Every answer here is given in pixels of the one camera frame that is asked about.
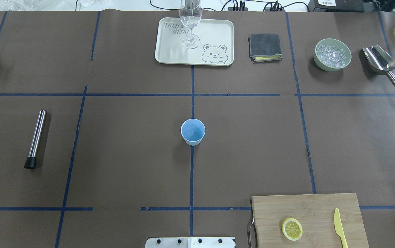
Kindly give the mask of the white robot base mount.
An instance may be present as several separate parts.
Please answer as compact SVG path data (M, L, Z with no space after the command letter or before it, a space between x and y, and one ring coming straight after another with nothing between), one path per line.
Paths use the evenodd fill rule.
M235 248L233 237L152 237L146 248Z

